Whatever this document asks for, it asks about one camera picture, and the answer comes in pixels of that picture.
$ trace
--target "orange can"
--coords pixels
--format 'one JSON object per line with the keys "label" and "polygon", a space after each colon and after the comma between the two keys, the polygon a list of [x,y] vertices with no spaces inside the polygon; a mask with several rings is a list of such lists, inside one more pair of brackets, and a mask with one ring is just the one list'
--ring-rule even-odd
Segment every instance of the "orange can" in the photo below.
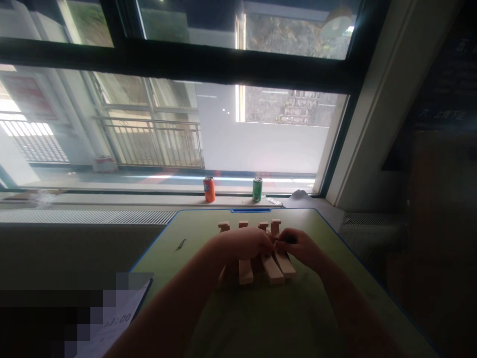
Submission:
{"label": "orange can", "polygon": [[206,202],[215,201],[215,183],[213,177],[204,178],[204,192]]}

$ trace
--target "window pane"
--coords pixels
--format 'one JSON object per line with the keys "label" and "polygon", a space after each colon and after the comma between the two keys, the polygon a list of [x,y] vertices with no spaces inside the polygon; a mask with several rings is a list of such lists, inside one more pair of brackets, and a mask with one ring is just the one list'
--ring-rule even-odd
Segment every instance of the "window pane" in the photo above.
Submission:
{"label": "window pane", "polygon": [[147,105],[148,97],[139,77],[95,72],[105,103]]}
{"label": "window pane", "polygon": [[0,37],[113,47],[97,0],[6,1]]}
{"label": "window pane", "polygon": [[328,128],[338,95],[245,86],[243,122]]}
{"label": "window pane", "polygon": [[[43,68],[0,74],[21,79],[0,86],[0,135],[9,145],[0,161],[16,155],[21,178],[25,163],[35,164],[21,185],[197,192],[212,175],[217,192],[251,193],[254,177],[265,194],[312,192],[347,98],[73,72],[68,91],[52,87]],[[44,108],[51,115],[37,113]]]}
{"label": "window pane", "polygon": [[360,0],[139,0],[151,40],[344,60]]}
{"label": "window pane", "polygon": [[67,3],[74,26],[84,45],[114,47],[99,2],[68,0]]}

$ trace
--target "metal railing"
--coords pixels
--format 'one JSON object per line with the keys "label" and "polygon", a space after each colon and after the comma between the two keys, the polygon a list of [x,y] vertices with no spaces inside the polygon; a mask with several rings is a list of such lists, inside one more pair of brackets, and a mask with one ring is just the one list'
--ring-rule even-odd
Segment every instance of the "metal railing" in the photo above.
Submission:
{"label": "metal railing", "polygon": [[47,123],[0,118],[0,126],[31,163],[69,163]]}
{"label": "metal railing", "polygon": [[204,168],[200,124],[97,117],[119,165]]}

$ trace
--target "drink can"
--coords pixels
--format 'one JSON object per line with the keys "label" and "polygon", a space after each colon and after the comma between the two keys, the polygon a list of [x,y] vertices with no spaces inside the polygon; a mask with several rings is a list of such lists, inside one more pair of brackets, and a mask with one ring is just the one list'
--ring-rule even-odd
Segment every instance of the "drink can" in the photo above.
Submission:
{"label": "drink can", "polygon": [[262,178],[255,178],[253,180],[252,200],[259,202],[262,200]]}
{"label": "drink can", "polygon": [[204,178],[204,192],[206,202],[215,201],[215,183],[213,177]]}

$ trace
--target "green table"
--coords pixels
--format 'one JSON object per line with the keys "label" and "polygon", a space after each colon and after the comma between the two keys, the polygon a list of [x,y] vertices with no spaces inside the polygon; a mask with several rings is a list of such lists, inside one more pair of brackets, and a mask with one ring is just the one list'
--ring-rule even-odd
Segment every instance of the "green table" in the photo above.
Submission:
{"label": "green table", "polygon": [[[212,236],[220,221],[249,226],[281,219],[280,229],[307,232],[369,300],[410,357],[438,357],[432,346],[340,237],[314,209],[180,211],[131,272],[154,272],[144,305]],[[186,238],[183,247],[176,251]],[[339,357],[343,340],[318,275],[291,257],[297,277],[285,285],[252,285],[215,291],[195,329],[187,357]]]}

